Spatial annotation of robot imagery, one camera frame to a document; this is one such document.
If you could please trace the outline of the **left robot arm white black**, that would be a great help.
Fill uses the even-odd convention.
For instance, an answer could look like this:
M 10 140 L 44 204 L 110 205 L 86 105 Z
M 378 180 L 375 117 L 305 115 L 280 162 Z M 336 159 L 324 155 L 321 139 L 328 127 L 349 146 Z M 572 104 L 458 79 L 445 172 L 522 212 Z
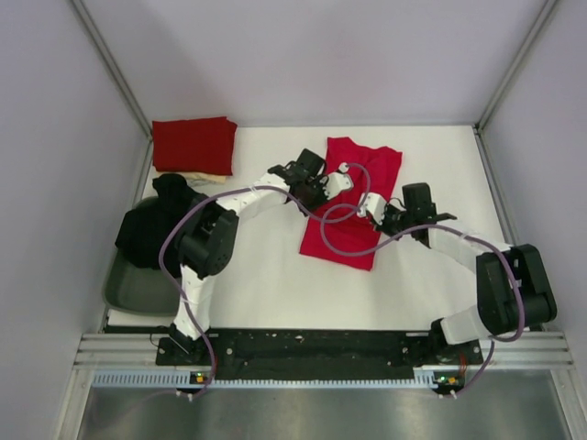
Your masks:
M 181 270 L 178 313 L 170 338 L 188 363 L 207 355 L 203 333 L 209 328 L 211 293 L 232 258 L 238 227 L 254 216 L 286 204 L 291 194 L 309 211 L 326 204 L 325 160 L 305 148 L 296 160 L 270 167 L 250 186 L 217 195 L 195 196 L 191 215 L 173 238 Z

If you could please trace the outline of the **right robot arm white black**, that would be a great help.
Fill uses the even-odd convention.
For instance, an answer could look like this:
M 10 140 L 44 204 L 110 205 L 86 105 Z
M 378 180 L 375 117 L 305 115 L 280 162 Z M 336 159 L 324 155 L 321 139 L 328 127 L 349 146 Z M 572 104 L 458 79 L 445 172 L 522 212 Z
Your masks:
M 431 324 L 427 348 L 434 360 L 450 362 L 464 343 L 485 337 L 515 339 L 525 328 L 557 317 L 558 306 L 536 247 L 492 242 L 472 232 L 455 215 L 437 210 L 424 182 L 405 185 L 402 191 L 398 207 L 369 192 L 361 213 L 386 236 L 409 235 L 475 276 L 476 303 Z

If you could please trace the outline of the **bright pink-red t shirt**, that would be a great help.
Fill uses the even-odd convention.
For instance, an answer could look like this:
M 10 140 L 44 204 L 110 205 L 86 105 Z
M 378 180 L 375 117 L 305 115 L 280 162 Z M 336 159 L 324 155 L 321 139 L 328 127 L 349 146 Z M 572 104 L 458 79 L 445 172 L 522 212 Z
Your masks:
M 336 171 L 343 162 L 359 164 L 360 167 L 351 168 L 349 176 L 353 181 L 353 188 L 342 193 L 328 204 L 318 208 L 316 215 L 324 212 L 336 204 L 357 205 L 366 186 L 366 176 L 371 177 L 370 191 L 378 193 L 384 199 L 391 198 L 400 168 L 403 162 L 403 153 L 383 146 L 369 148 L 355 143 L 349 137 L 330 137 L 327 139 L 326 172 Z M 358 252 L 375 247 L 381 234 L 374 230 L 371 222 L 352 214 L 349 219 L 325 226 L 328 241 L 335 248 L 345 252 Z M 310 219 L 307 222 L 305 234 L 300 246 L 300 254 L 306 257 L 322 259 L 337 264 L 349 266 L 357 270 L 372 270 L 374 255 L 360 257 L 341 256 L 324 243 L 320 234 L 320 224 Z

